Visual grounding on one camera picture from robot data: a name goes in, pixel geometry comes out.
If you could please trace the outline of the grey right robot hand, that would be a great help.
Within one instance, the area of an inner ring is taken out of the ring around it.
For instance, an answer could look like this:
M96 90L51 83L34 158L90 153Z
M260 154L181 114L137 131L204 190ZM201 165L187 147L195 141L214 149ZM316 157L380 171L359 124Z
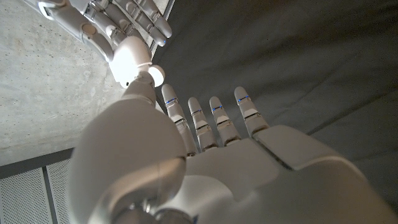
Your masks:
M142 39L138 24L159 45L172 36L172 28L153 0L26 0L46 19L56 22L80 42L111 62L126 37Z

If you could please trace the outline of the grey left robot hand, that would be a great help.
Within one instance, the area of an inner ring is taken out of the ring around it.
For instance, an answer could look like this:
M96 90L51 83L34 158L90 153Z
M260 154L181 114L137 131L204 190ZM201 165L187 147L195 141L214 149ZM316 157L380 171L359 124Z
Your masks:
M71 223L396 223L363 173L296 129L268 127L243 88L234 92L249 137L211 102L223 146L190 102L205 148L187 150L182 117L155 107L140 72L84 129L70 159Z

